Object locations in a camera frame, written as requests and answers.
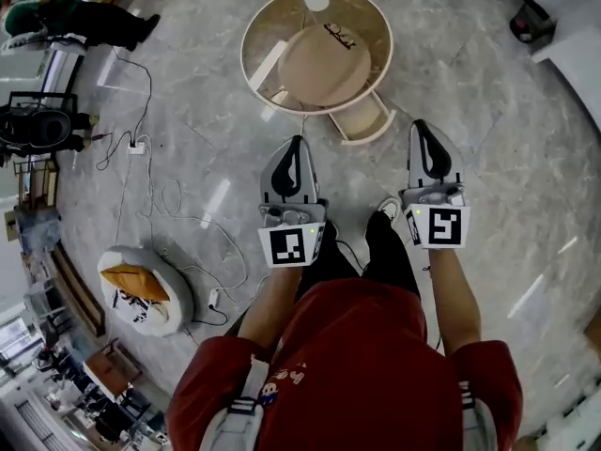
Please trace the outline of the person's black trousers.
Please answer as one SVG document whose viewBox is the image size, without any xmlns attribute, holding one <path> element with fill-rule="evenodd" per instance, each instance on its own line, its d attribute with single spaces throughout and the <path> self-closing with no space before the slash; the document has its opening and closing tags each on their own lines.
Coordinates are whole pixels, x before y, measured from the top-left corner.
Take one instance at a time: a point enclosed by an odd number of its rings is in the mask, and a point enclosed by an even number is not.
<svg viewBox="0 0 601 451">
<path fill-rule="evenodd" d="M 368 220 L 365 240 L 370 261 L 359 275 L 338 248 L 336 227 L 328 221 L 319 255 L 304 268 L 295 300 L 321 282 L 358 277 L 405 289 L 420 298 L 405 245 L 382 210 L 375 211 Z"/>
</svg>

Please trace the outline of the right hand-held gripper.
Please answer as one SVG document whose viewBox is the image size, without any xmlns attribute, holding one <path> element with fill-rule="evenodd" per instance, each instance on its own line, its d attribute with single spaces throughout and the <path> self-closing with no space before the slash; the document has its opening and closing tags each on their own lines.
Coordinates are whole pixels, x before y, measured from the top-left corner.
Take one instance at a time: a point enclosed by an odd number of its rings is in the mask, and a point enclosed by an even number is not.
<svg viewBox="0 0 601 451">
<path fill-rule="evenodd" d="M 408 171 L 409 187 L 414 189 L 402 190 L 399 196 L 413 243 L 430 250 L 464 248 L 470 206 L 460 184 L 463 159 L 453 141 L 438 127 L 414 120 Z"/>
</svg>

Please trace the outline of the person's left forearm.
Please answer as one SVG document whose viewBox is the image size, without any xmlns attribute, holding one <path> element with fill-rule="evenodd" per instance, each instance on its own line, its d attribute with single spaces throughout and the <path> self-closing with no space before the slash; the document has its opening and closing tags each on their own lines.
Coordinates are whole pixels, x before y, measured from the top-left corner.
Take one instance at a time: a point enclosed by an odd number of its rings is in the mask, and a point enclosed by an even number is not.
<svg viewBox="0 0 601 451">
<path fill-rule="evenodd" d="M 303 267 L 275 268 L 246 312 L 238 337 L 272 349 L 290 321 Z"/>
</svg>

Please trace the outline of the black white striped pillow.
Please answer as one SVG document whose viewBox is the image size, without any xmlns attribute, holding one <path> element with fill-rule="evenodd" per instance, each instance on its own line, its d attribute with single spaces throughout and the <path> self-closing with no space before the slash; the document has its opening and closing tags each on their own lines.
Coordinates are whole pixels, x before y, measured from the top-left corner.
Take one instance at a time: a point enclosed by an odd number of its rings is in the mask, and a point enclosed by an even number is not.
<svg viewBox="0 0 601 451">
<path fill-rule="evenodd" d="M 128 294 L 123 289 L 116 289 L 112 299 L 112 309 L 121 320 L 129 324 L 141 324 L 147 318 L 148 302 Z"/>
</svg>

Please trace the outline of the black equipment on stand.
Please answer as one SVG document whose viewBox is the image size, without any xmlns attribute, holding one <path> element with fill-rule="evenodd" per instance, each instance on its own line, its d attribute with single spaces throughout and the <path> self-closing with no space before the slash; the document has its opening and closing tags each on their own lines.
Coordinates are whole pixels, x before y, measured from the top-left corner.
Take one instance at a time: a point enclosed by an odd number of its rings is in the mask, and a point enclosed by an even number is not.
<svg viewBox="0 0 601 451">
<path fill-rule="evenodd" d="M 85 139 L 100 117 L 78 110 L 73 93 L 12 91 L 0 106 L 0 151 L 21 157 L 81 151 Z"/>
</svg>

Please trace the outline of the small dark floor bin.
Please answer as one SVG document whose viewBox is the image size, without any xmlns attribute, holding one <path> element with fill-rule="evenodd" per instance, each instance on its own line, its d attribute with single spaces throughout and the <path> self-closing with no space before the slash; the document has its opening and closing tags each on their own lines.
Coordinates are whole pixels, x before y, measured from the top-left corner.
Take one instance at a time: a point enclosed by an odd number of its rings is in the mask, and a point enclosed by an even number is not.
<svg viewBox="0 0 601 451">
<path fill-rule="evenodd" d="M 539 39 L 552 38 L 556 24 L 550 17 L 541 17 L 527 3 L 509 21 L 509 29 L 520 42 L 531 44 Z"/>
</svg>

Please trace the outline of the orange pillow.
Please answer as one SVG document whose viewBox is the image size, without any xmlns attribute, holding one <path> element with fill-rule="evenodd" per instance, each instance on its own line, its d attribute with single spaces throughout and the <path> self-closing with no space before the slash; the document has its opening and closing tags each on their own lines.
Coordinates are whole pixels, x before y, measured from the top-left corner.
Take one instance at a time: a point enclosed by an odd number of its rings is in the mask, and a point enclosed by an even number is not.
<svg viewBox="0 0 601 451">
<path fill-rule="evenodd" d="M 143 267 L 120 264 L 101 271 L 100 275 L 131 296 L 156 302 L 170 300 L 154 274 Z"/>
</svg>

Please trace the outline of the brown wooden desk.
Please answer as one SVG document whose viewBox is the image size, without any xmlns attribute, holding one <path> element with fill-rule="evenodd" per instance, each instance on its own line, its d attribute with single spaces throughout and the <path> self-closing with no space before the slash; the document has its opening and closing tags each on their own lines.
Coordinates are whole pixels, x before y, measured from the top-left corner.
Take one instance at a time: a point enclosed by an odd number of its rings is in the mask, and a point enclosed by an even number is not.
<svg viewBox="0 0 601 451">
<path fill-rule="evenodd" d="M 118 339 L 92 354 L 83 367 L 90 380 L 114 403 L 122 401 L 142 375 L 138 363 Z"/>
</svg>

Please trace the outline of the person's right white shoe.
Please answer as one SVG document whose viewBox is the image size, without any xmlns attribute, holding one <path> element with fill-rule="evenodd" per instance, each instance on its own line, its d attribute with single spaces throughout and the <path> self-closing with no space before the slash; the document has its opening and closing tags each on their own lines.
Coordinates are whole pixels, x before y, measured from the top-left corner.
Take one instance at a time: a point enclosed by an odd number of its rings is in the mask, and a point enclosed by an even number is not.
<svg viewBox="0 0 601 451">
<path fill-rule="evenodd" d="M 401 203 L 398 198 L 389 196 L 379 204 L 378 212 L 385 214 L 393 226 L 402 212 Z"/>
</svg>

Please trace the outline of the white round floor cushion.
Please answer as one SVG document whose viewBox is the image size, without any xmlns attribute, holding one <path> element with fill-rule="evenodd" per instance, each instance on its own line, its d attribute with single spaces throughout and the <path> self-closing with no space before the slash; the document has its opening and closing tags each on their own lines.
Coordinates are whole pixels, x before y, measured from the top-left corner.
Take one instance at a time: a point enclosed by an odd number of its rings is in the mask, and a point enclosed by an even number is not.
<svg viewBox="0 0 601 451">
<path fill-rule="evenodd" d="M 98 272 L 120 264 L 143 267 L 153 273 L 170 300 L 168 302 L 148 302 L 147 318 L 141 324 L 129 324 L 136 332 L 144 335 L 164 337 L 181 331 L 193 319 L 193 293 L 182 275 L 161 257 L 145 248 L 113 246 L 107 249 L 98 263 Z M 112 299 L 117 287 L 107 282 L 101 275 L 101 288 L 107 308 L 112 309 Z"/>
</svg>

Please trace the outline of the small wooden shelf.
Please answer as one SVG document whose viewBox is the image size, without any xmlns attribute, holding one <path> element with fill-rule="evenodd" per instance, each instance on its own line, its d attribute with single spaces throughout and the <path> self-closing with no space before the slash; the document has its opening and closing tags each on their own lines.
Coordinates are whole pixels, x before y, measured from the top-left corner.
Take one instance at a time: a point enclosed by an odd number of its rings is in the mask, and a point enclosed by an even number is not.
<svg viewBox="0 0 601 451">
<path fill-rule="evenodd" d="M 54 157 L 31 156 L 13 164 L 18 180 L 18 206 L 22 210 L 53 208 L 59 167 Z"/>
</svg>

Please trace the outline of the black eyeglasses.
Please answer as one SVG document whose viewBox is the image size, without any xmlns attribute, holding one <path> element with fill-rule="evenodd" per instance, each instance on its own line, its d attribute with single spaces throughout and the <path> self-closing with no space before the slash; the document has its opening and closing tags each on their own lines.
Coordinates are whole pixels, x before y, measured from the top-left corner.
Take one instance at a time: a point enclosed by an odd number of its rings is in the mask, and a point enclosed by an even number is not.
<svg viewBox="0 0 601 451">
<path fill-rule="evenodd" d="M 336 23 L 325 23 L 324 28 L 333 36 L 341 45 L 350 50 L 356 45 L 355 40 L 343 32 L 343 27 Z"/>
</svg>

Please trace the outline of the person's red shirt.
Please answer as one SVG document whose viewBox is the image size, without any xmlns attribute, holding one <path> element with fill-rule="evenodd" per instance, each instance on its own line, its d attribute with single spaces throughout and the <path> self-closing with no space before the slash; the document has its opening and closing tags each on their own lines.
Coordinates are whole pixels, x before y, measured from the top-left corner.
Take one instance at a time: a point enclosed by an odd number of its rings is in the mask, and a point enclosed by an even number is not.
<svg viewBox="0 0 601 451">
<path fill-rule="evenodd" d="M 484 403 L 510 451 L 522 391 L 507 345 L 443 356 L 419 299 L 360 278 L 322 282 L 296 304 L 260 392 L 256 451 L 461 451 L 463 411 Z"/>
</svg>

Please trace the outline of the long wooden bench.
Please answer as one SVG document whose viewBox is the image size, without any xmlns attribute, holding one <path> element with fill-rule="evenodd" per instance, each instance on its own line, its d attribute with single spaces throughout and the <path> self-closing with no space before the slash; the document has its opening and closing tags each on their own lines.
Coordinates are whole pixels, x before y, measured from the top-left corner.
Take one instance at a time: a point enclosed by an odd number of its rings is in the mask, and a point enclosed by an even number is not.
<svg viewBox="0 0 601 451">
<path fill-rule="evenodd" d="M 50 252 L 50 257 L 56 269 L 57 286 L 70 309 L 96 338 L 106 335 L 104 308 L 74 267 L 60 241 Z"/>
</svg>

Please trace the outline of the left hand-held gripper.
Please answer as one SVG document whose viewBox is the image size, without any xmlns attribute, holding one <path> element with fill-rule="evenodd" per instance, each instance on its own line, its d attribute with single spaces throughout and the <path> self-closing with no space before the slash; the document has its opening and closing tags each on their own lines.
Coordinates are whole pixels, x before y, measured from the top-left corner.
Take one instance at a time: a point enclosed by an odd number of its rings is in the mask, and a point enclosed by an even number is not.
<svg viewBox="0 0 601 451">
<path fill-rule="evenodd" d="M 269 268 L 306 267 L 317 259 L 328 209 L 317 187 L 309 145 L 295 135 L 273 153 L 259 180 L 258 235 Z"/>
</svg>

